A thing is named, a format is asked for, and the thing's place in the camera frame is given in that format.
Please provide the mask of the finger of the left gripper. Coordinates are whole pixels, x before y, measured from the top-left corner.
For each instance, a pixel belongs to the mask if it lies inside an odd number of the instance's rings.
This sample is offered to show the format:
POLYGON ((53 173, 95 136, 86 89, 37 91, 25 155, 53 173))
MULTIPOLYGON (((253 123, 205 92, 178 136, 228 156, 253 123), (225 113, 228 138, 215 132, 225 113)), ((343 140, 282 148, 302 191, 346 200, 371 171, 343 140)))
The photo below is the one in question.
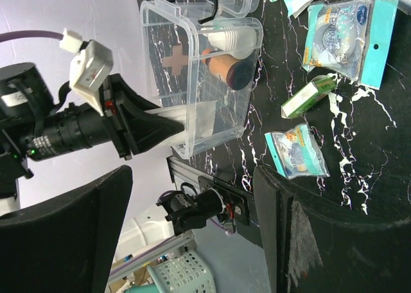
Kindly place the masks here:
POLYGON ((121 158, 130 160, 184 130, 182 123, 148 112, 157 108, 121 75, 109 76, 109 138, 121 158))

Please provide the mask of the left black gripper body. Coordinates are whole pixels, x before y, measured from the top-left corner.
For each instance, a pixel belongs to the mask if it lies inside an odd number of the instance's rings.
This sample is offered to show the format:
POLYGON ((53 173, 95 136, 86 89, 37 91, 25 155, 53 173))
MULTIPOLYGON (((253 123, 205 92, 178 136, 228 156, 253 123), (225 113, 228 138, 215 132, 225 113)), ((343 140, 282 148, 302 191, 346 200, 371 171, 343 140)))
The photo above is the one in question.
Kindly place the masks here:
POLYGON ((41 161, 111 142, 119 157, 128 159, 124 126, 116 109, 107 109, 100 116, 90 106, 70 106, 32 126, 23 126, 22 151, 41 161))

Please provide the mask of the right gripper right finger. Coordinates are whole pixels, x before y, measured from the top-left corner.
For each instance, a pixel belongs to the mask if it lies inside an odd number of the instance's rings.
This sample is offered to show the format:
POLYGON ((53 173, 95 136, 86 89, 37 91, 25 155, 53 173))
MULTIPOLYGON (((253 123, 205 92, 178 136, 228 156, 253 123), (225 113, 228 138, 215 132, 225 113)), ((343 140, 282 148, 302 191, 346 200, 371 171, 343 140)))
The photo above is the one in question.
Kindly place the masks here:
POLYGON ((409 218, 352 211, 266 165, 252 187, 272 292, 410 291, 409 218))

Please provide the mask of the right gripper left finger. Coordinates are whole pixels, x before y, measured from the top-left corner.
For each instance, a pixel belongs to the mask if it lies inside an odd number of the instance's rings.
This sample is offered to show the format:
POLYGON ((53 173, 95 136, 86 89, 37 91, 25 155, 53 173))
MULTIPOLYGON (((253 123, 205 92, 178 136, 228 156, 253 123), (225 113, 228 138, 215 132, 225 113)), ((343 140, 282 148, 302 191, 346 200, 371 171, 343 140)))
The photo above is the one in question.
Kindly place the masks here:
POLYGON ((131 192, 123 165, 1 216, 1 292, 104 292, 131 192))

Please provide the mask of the clear plastic medicine kit box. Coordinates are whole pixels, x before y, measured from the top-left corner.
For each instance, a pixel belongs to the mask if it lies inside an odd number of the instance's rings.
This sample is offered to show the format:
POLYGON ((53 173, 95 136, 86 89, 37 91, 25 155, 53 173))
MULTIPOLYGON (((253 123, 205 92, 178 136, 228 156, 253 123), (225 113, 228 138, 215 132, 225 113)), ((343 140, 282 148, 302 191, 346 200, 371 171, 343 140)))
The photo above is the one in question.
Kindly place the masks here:
MULTIPOLYGON (((250 26, 258 36, 248 57, 257 68, 263 42, 261 22, 253 17, 212 17, 210 3, 144 1, 139 12, 146 94, 161 112, 171 114, 184 131, 168 141, 183 159, 242 136, 245 130, 254 77, 241 91, 234 91, 211 76, 202 63, 202 52, 213 47, 202 28, 250 26)), ((229 54, 219 50, 218 54, 229 54)))

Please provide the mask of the brown medicine bottle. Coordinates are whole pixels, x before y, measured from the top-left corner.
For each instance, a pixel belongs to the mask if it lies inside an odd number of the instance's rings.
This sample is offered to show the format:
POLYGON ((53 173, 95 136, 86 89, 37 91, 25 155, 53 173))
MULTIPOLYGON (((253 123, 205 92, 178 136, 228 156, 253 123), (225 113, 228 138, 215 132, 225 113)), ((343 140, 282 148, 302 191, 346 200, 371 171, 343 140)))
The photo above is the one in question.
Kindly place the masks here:
POLYGON ((248 58, 237 59, 230 54, 214 53, 220 51, 207 48, 202 52, 202 63, 208 73, 234 91, 245 89, 254 77, 254 63, 248 58))

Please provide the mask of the teal tape packet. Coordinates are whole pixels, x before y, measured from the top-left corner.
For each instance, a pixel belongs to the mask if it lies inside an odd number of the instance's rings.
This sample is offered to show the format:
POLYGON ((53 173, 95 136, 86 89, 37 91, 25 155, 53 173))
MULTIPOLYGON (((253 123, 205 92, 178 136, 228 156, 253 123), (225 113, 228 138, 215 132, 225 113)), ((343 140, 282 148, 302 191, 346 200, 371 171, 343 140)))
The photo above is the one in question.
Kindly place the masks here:
POLYGON ((308 7, 302 66, 323 67, 380 89, 399 0, 350 0, 308 7))

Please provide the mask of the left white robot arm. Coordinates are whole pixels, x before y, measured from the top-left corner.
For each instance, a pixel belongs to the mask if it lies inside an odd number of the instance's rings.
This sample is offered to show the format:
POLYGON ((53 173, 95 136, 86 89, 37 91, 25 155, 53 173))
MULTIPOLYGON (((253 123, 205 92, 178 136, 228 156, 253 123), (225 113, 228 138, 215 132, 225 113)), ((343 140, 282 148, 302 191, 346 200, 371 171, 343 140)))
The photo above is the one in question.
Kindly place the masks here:
POLYGON ((33 177, 28 159, 42 161, 111 142, 129 160, 184 131, 182 123, 151 114, 158 106, 119 74, 104 79, 97 92, 102 113, 88 103, 63 109, 70 91, 68 83, 62 85, 54 103, 34 63, 1 68, 1 201, 7 211, 19 209, 18 179, 33 177))

